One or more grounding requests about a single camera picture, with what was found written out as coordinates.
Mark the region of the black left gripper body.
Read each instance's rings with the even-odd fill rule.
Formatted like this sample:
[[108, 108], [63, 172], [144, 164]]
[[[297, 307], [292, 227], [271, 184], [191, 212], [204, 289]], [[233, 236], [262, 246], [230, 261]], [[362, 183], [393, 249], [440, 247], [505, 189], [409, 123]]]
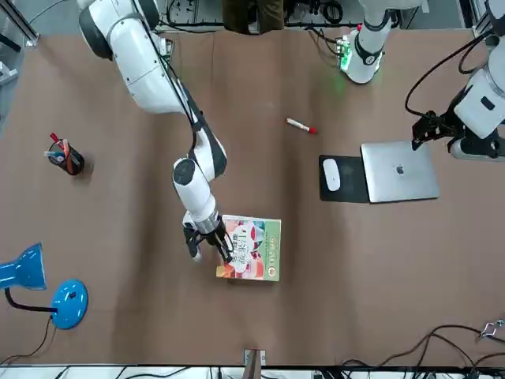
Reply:
[[428, 113], [428, 137], [430, 138], [462, 138], [466, 134], [466, 127], [454, 112], [437, 115]]

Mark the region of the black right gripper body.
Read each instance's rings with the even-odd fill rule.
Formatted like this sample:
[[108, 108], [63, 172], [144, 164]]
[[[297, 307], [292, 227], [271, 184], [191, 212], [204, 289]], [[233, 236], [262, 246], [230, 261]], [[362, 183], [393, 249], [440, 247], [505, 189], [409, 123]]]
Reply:
[[225, 227], [219, 225], [215, 230], [209, 233], [201, 233], [195, 227], [184, 224], [183, 233], [185, 242], [188, 245], [198, 245], [202, 241], [206, 241], [209, 245], [218, 245], [224, 241]]

